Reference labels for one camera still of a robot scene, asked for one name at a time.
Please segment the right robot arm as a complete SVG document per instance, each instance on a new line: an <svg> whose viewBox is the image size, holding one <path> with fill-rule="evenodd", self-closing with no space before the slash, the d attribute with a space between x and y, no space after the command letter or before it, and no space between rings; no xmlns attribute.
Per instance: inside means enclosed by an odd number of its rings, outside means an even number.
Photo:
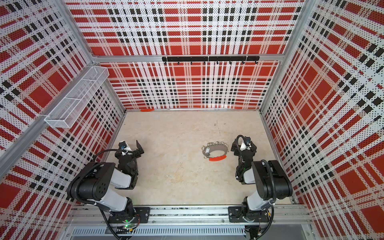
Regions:
<svg viewBox="0 0 384 240"><path fill-rule="evenodd" d="M268 223L273 220L277 200L291 197L292 184L277 160L254 160L257 146L250 137L239 135L231 151L238 157L236 180L242 185L255 185L256 191L245 197L241 206L229 207L231 223Z"/></svg>

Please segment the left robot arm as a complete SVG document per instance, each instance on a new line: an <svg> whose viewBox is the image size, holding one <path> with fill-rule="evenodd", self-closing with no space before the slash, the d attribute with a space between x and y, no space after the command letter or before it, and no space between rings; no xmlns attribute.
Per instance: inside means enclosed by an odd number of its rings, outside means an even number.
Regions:
<svg viewBox="0 0 384 240"><path fill-rule="evenodd" d="M125 141L117 149L104 150L80 171L67 188L70 199L98 207L107 217L108 224L145 224L149 220L149 207L134 207L133 200L117 190L133 190L139 178L137 158L144 149L136 142L132 150Z"/></svg>

